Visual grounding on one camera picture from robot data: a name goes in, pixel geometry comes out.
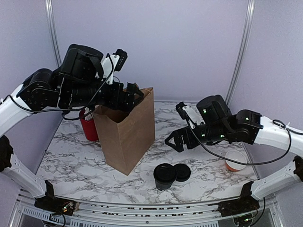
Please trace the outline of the black plastic cup lid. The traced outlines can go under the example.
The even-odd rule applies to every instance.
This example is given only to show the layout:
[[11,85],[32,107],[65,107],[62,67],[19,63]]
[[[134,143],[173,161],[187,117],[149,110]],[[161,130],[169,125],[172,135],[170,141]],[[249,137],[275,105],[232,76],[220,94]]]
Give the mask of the black plastic cup lid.
[[174,166],[163,163],[155,167],[153,176],[158,182],[170,183],[176,180],[177,174]]

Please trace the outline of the brown paper bag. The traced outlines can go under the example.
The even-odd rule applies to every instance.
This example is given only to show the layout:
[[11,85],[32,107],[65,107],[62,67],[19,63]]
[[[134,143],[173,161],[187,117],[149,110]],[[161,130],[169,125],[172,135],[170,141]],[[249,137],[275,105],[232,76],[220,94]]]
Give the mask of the brown paper bag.
[[106,163],[129,175],[155,141],[154,89],[130,113],[97,106],[93,119]]

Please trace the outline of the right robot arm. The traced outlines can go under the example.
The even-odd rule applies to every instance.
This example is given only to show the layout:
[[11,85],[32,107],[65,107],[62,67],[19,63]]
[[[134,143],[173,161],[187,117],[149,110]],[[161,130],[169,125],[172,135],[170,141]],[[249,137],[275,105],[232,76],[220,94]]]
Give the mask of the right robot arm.
[[293,153],[293,161],[275,173],[243,185],[239,198],[218,204],[222,217],[259,208],[266,196],[303,180],[303,133],[282,121],[243,109],[232,114],[221,95],[208,96],[196,105],[198,111],[180,102],[176,110],[187,126],[173,131],[165,144],[182,152],[183,146],[193,149],[221,141],[260,144]]

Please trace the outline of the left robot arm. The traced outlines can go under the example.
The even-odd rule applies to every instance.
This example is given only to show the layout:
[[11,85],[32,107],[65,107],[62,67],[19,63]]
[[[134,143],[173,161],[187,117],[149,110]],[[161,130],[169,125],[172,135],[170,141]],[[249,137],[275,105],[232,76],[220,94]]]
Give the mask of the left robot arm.
[[6,132],[33,114],[69,112],[97,105],[130,112],[144,97],[136,84],[115,82],[127,53],[118,49],[113,54],[84,45],[71,44],[56,70],[39,69],[0,102],[0,171],[28,191],[35,207],[57,215],[71,216],[78,203],[58,198],[53,185],[34,174],[14,154]]

